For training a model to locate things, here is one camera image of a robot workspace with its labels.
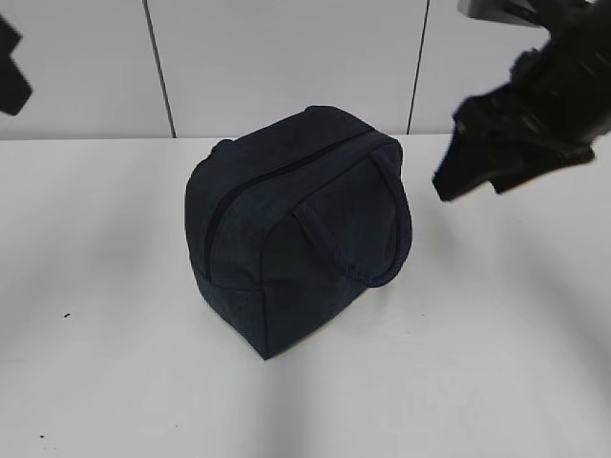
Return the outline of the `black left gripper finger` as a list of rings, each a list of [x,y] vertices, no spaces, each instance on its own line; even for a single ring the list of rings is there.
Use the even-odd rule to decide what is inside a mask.
[[[12,58],[22,35],[1,16],[1,113],[18,115],[32,95],[32,86]]]

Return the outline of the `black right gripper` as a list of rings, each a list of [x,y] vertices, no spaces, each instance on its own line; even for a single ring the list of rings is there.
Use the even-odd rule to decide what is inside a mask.
[[[464,100],[432,184],[453,201],[491,180],[503,194],[535,178],[587,164],[610,130],[610,30],[573,28],[524,53],[508,83]]]

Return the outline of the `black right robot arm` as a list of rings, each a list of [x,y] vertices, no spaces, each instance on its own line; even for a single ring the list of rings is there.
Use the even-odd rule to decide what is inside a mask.
[[[476,20],[543,27],[550,37],[523,52],[509,81],[466,98],[432,178],[443,201],[489,182],[498,194],[594,160],[610,131],[610,4],[607,1],[462,1]]]

